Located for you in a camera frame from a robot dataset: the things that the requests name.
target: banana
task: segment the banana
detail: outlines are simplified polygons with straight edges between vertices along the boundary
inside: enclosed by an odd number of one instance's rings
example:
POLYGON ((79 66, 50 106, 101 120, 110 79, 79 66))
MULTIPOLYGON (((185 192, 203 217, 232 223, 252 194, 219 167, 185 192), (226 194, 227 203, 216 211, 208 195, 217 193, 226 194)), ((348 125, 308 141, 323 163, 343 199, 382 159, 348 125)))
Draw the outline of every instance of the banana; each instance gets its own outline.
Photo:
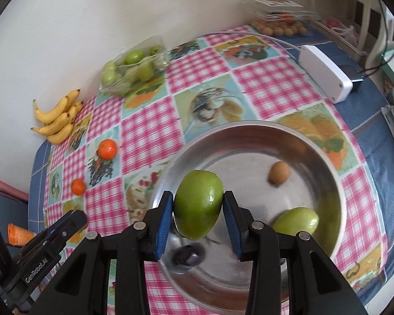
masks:
POLYGON ((61 98, 61 100, 58 102, 58 104, 55 106, 53 110, 49 112, 43 112, 38 108, 37 101, 34 99, 35 117, 42 124, 50 124, 54 122, 57 119, 57 117, 59 117, 63 113, 67 104, 68 104, 68 97, 64 96, 63 98, 61 98))
POLYGON ((46 139, 52 144, 60 144, 70 135, 73 130, 73 124, 68 123, 58 133, 47 136, 46 139))
POLYGON ((57 119, 54 122, 50 123, 49 125, 46 125, 39 129, 32 127, 31 130, 37 132, 38 134, 49 136, 63 129, 65 125, 69 122, 70 122, 69 114, 67 112, 63 112, 59 117, 57 117, 57 119))
POLYGON ((79 93, 80 93, 80 89, 70 91, 66 95, 66 97, 68 98, 68 103, 67 103, 67 106, 64 109, 64 112, 68 112, 70 110, 70 108, 74 104, 74 101, 76 100, 76 98, 79 97, 79 93))
POLYGON ((72 123, 74 121, 77 114, 80 112, 80 110, 82 110, 82 108, 83 108, 83 102, 76 102, 71 106, 70 110, 68 111, 70 123, 72 123))

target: metal screw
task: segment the metal screw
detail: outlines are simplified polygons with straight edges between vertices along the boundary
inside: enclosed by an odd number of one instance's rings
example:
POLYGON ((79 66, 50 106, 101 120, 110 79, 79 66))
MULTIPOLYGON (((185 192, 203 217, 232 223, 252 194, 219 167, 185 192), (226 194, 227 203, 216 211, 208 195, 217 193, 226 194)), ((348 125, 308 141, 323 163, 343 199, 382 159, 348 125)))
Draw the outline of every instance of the metal screw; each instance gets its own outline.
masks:
POLYGON ((264 224, 261 221, 253 221, 251 226, 255 230, 261 230, 264 227, 264 224))
POLYGON ((311 238, 311 235, 308 232, 301 231, 299 232, 299 238, 302 240, 309 240, 311 238))
POLYGON ((146 227, 146 223, 143 223, 142 221, 138 221, 137 223, 134 223, 133 227, 136 230, 143 230, 146 227))
POLYGON ((94 240, 98 236, 97 231, 90 231, 86 233, 86 239, 88 240, 94 240))

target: white wall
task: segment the white wall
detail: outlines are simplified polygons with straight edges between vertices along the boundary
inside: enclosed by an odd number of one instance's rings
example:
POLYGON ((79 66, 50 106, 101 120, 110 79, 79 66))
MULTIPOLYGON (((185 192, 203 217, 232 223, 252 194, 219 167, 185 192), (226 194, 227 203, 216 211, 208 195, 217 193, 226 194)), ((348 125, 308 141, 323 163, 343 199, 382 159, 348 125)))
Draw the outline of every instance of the white wall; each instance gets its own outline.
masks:
MULTIPOLYGON (((0 179, 28 192, 43 137, 32 99, 97 92, 101 66, 156 34, 169 46, 242 24, 239 0, 13 0, 0 17, 0 179)), ((295 0, 308 4, 308 0, 295 0)))

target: white power strip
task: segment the white power strip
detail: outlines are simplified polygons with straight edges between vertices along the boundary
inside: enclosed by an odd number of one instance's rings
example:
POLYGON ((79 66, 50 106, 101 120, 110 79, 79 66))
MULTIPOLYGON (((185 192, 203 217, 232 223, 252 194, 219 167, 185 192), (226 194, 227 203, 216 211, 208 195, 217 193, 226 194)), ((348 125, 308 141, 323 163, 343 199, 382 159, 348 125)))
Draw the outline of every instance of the white power strip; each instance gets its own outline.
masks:
POLYGON ((302 45, 298 63, 333 104, 345 100, 352 90, 349 77, 317 47, 302 45))

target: bag of green fruit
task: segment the bag of green fruit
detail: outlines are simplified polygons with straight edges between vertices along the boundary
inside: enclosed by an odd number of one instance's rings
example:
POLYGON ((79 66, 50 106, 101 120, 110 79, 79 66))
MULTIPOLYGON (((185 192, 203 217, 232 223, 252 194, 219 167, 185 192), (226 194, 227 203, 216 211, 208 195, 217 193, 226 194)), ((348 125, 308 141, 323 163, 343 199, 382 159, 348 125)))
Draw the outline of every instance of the bag of green fruit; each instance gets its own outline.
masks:
POLYGON ((99 90, 125 96, 139 84, 165 71, 169 62, 169 51, 162 37, 155 35, 107 62, 102 69, 99 90))

